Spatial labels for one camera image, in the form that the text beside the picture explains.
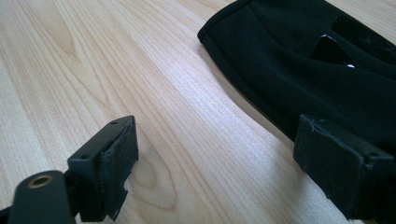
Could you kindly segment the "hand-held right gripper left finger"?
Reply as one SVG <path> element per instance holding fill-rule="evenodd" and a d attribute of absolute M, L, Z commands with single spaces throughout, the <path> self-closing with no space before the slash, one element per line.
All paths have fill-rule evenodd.
<path fill-rule="evenodd" d="M 110 121 L 67 159 L 71 180 L 80 189 L 83 222 L 115 220 L 125 202 L 125 182 L 139 159 L 135 118 Z"/>

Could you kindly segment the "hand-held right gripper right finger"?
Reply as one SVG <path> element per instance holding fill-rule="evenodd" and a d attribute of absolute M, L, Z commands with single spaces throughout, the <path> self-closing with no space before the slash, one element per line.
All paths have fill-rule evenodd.
<path fill-rule="evenodd" d="M 293 158 L 347 219 L 396 224 L 396 157 L 338 125 L 302 115 Z"/>

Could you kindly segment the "black fingerless glove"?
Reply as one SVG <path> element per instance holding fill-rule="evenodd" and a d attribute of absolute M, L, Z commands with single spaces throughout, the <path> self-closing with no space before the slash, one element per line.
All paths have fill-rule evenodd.
<path fill-rule="evenodd" d="M 396 45 L 325 0 L 236 0 L 198 38 L 288 138 L 311 115 L 396 153 Z"/>

